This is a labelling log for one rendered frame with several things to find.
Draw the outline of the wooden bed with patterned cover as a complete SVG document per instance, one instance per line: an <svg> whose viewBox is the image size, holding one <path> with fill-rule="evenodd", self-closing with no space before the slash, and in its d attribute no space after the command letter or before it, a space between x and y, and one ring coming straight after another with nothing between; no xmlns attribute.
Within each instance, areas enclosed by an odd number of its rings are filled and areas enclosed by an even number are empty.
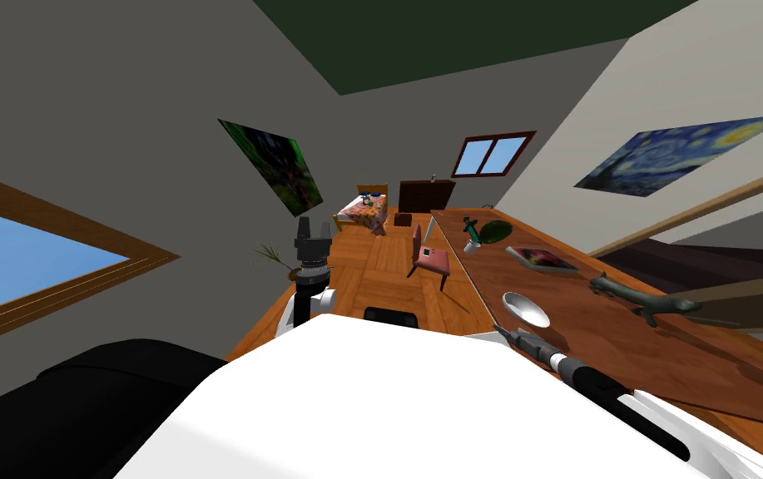
<svg viewBox="0 0 763 479"><path fill-rule="evenodd" d="M339 232L346 225L367 228L375 236L386 236L385 225L389 216L389 187L384 184L357 184L358 196L333 215L334 225Z"/></svg>

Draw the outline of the brown-framed window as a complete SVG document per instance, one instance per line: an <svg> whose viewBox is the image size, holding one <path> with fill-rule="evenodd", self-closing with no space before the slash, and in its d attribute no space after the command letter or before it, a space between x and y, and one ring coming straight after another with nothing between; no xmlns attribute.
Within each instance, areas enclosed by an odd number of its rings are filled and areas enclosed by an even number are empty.
<svg viewBox="0 0 763 479"><path fill-rule="evenodd" d="M0 335L175 258L0 182Z"/></svg>

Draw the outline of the brown wooden table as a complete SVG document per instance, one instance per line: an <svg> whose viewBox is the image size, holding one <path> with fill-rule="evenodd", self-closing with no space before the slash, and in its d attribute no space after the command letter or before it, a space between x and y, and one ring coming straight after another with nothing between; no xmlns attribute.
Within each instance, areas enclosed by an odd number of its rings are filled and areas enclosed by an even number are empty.
<svg viewBox="0 0 763 479"><path fill-rule="evenodd" d="M492 209L438 210L421 219L425 239L455 256L495 322L518 327L502 296L527 296L551 319L551 327L540 333L547 341L630 388L711 421L763 454L763 342L675 314L661 316L658 328L650 328L628 303L593 294L588 285L605 272L644 293L654 294L655 288L519 220L504 241L466 254L464 216L482 224L506 219ZM548 249L578 272L527 269L506 251L509 246Z"/></svg>

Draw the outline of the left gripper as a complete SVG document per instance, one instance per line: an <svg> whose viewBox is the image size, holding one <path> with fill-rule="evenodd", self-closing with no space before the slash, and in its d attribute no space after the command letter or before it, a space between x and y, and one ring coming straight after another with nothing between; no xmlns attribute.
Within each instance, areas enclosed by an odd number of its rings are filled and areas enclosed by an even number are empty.
<svg viewBox="0 0 763 479"><path fill-rule="evenodd" d="M322 223L319 238L310 238L310 218L299 217L295 247L297 260L302 264L326 262L333 240L330 223Z"/></svg>

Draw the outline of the red chair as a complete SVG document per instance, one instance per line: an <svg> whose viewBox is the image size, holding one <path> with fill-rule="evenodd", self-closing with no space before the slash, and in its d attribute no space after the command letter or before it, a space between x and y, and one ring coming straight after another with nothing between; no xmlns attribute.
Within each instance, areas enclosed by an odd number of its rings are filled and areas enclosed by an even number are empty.
<svg viewBox="0 0 763 479"><path fill-rule="evenodd" d="M412 268L407 277L410 278L417 269L425 269L440 274L441 282L439 289L443 290L451 272L448 252L442 249L425 247L422 243L421 227L419 224L414 226L412 240Z"/></svg>

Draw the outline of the red and grey book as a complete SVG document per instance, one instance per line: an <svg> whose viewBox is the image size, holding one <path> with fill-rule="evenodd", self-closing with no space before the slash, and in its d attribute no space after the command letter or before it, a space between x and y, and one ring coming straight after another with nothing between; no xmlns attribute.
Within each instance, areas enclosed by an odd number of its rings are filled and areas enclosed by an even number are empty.
<svg viewBox="0 0 763 479"><path fill-rule="evenodd" d="M559 258L548 249L532 249L522 247L506 247L506 251L525 268L564 274L575 274L578 268Z"/></svg>

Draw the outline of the potted green houseplant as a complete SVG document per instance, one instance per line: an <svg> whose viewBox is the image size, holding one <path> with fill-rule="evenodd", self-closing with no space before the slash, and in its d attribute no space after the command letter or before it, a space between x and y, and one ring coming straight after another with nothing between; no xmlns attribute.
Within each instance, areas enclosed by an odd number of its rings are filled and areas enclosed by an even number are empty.
<svg viewBox="0 0 763 479"><path fill-rule="evenodd" d="M286 267L289 270L287 278L290 282L295 282L297 274L301 271L301 267L294 268L286 264L280 258L280 250L272 244L260 244L258 248L251 250L251 254L254 256L260 256L262 259L265 259L271 263Z"/></svg>

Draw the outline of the green dark painting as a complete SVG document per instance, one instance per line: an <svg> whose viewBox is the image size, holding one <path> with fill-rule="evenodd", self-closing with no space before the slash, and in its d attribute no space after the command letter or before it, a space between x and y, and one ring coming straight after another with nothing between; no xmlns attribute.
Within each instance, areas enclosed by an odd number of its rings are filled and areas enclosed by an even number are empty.
<svg viewBox="0 0 763 479"><path fill-rule="evenodd" d="M294 139L219 120L287 210L298 217L323 202Z"/></svg>

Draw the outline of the green dome-shaped object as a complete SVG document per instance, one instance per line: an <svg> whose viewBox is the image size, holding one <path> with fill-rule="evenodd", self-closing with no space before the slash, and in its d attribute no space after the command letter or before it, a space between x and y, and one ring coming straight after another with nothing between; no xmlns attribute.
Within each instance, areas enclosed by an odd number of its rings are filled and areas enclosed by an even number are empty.
<svg viewBox="0 0 763 479"><path fill-rule="evenodd" d="M513 231L513 225L506 220L491 220L478 233L481 244L495 244L506 239Z"/></svg>

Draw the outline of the silver bowl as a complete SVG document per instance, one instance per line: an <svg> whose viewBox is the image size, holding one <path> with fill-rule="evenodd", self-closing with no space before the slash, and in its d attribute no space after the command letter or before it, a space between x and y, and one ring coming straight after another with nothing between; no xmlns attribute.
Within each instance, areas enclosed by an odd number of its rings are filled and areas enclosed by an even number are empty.
<svg viewBox="0 0 763 479"><path fill-rule="evenodd" d="M524 323L535 328L550 328L551 321L547 314L531 299L514 292L502 296L506 310Z"/></svg>

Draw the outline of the blue starry night painting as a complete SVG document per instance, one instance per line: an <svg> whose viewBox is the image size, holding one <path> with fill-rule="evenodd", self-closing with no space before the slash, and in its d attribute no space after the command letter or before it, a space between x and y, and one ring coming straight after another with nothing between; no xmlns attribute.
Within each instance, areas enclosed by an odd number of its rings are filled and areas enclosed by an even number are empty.
<svg viewBox="0 0 763 479"><path fill-rule="evenodd" d="M636 133L575 186L649 197L763 133L763 116Z"/></svg>

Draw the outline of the red-framed window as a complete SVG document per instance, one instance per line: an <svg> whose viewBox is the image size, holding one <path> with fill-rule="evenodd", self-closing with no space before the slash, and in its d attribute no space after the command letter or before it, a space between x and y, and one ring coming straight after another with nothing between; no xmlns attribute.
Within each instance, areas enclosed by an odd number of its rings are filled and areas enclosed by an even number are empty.
<svg viewBox="0 0 763 479"><path fill-rule="evenodd" d="M522 131L465 138L451 177L507 175L536 134L536 131Z"/></svg>

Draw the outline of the grey lizard figure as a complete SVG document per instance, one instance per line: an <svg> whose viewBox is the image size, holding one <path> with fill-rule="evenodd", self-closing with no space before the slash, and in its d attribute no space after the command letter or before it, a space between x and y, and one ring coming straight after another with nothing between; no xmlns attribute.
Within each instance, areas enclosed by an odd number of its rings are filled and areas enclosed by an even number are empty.
<svg viewBox="0 0 763 479"><path fill-rule="evenodd" d="M652 328L657 328L654 317L657 314L684 314L701 309L702 305L689 299L679 299L667 296L645 294L640 290L627 287L613 279L609 279L605 272L600 276L590 279L589 288L594 294L602 292L609 298L623 299L637 307L632 312L645 319Z"/></svg>

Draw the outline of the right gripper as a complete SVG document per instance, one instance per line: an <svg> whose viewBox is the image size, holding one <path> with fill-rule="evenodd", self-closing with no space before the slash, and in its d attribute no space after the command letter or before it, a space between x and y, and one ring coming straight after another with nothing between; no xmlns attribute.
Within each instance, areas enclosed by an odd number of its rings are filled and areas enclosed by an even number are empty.
<svg viewBox="0 0 763 479"><path fill-rule="evenodd" d="M517 331L508 331L496 323L493 325L493 328L506 339L509 345L525 352L537 362L546 365L557 365L557 359L554 358L557 356L557 349L544 339L520 328Z"/></svg>

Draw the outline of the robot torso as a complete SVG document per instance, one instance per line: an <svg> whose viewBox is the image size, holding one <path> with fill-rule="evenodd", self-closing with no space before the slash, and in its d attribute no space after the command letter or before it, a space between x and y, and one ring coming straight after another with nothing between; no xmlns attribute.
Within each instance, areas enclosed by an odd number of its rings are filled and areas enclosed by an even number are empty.
<svg viewBox="0 0 763 479"><path fill-rule="evenodd" d="M322 314L217 369L116 479L763 479L651 394L689 462L509 346Z"/></svg>

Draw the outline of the dark brown dresser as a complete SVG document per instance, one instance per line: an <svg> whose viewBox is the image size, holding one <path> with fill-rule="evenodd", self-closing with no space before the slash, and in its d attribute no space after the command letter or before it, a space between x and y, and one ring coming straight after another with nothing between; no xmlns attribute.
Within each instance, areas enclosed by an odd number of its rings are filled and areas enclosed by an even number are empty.
<svg viewBox="0 0 763 479"><path fill-rule="evenodd" d="M399 184L399 211L428 214L444 210L456 182L452 180L403 180Z"/></svg>

